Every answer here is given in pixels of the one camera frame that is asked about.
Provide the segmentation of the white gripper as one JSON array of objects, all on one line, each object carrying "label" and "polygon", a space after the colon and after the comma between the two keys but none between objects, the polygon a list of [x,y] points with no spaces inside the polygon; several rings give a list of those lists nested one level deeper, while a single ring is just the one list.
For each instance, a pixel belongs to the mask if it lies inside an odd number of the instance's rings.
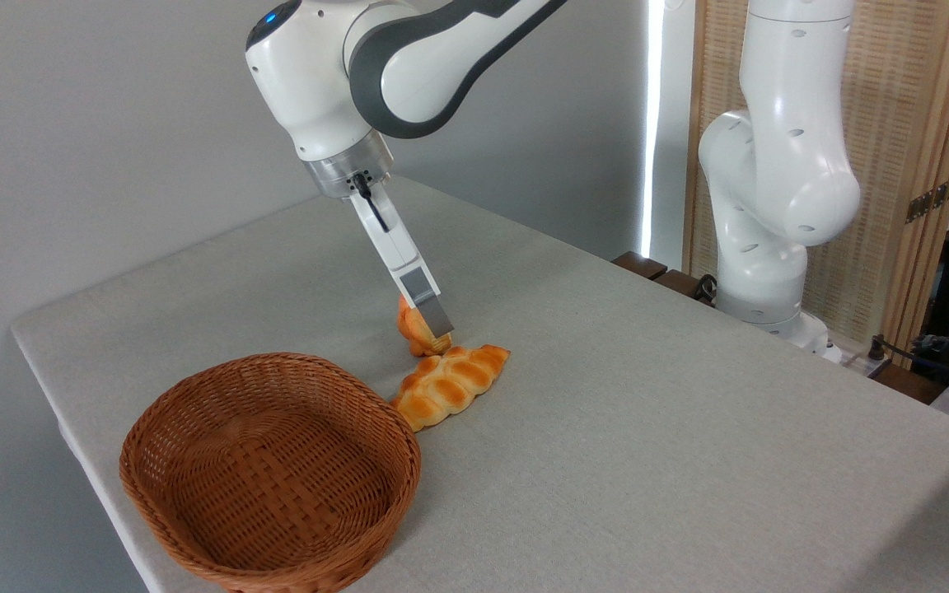
[{"label": "white gripper", "polygon": [[354,192],[350,198],[374,248],[399,283],[408,303],[423,318],[434,338],[453,331],[440,300],[441,290],[425,265],[398,209],[383,185],[370,185],[369,196]]}]

